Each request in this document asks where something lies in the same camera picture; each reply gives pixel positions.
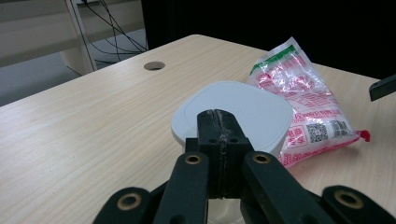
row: gray floor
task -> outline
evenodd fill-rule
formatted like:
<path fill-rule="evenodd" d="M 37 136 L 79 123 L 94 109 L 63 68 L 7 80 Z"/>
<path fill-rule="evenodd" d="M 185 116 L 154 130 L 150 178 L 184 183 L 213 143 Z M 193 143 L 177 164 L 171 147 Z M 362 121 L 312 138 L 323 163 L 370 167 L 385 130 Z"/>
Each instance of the gray floor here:
<path fill-rule="evenodd" d="M 92 43 L 93 55 L 98 69 L 135 56 L 136 54 L 131 51 L 138 51 L 139 53 L 145 51 L 147 42 L 144 29 L 126 35 L 128 37 L 118 35 L 116 38 L 119 53 L 122 53 L 119 55 L 117 55 L 114 37 Z M 135 40 L 141 47 L 133 44 L 131 39 Z M 0 106 L 79 77 L 78 73 L 64 65 L 60 52 L 0 67 Z"/>

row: black object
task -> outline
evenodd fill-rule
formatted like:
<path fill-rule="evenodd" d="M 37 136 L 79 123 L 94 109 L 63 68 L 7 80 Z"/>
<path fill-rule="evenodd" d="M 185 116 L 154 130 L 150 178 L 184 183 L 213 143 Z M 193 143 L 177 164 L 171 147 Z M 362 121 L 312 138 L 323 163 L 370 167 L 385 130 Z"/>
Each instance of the black object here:
<path fill-rule="evenodd" d="M 276 157 L 255 151 L 233 114 L 206 110 L 170 179 L 152 192 L 127 188 L 103 206 L 100 223 L 206 223 L 208 200 L 241 199 L 246 223 L 396 223 L 364 194 L 344 186 L 322 196 L 304 189 Z"/>
<path fill-rule="evenodd" d="M 313 63 L 377 79 L 396 74 L 392 1 L 141 2 L 150 49 L 198 34 L 268 51 L 293 36 Z"/>
<path fill-rule="evenodd" d="M 396 92 L 396 74 L 377 81 L 369 89 L 371 101 L 378 100 L 394 92 Z"/>

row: black background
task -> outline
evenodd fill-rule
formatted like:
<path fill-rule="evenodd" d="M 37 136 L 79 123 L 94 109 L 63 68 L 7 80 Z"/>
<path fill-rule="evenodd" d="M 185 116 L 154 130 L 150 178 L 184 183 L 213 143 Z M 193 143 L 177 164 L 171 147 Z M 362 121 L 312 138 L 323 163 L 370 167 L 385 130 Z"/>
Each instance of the black background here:
<path fill-rule="evenodd" d="M 142 0 L 148 47 L 200 34 L 271 50 L 293 36 L 312 63 L 382 79 L 396 74 L 391 1 Z"/>

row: plastic bag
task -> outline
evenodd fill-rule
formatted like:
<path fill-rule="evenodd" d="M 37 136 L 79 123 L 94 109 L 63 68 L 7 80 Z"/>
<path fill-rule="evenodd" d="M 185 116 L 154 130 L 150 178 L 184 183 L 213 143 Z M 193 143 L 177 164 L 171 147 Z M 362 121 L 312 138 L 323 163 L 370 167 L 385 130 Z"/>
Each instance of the plastic bag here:
<path fill-rule="evenodd" d="M 293 37 L 258 59 L 247 83 L 282 96 L 293 107 L 294 118 L 279 155 L 287 168 L 360 138 L 370 141 L 368 131 L 352 130 L 334 95 Z"/>

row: white plate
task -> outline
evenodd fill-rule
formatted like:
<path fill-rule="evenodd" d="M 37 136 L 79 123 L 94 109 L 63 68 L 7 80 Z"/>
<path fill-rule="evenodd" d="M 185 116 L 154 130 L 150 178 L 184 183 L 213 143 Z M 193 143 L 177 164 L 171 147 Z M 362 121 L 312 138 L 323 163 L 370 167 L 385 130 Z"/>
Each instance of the white plate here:
<path fill-rule="evenodd" d="M 188 99 L 172 117 L 176 140 L 197 137 L 197 115 L 208 109 L 232 113 L 256 151 L 278 156 L 293 116 L 291 105 L 282 97 L 247 83 L 212 83 Z"/>

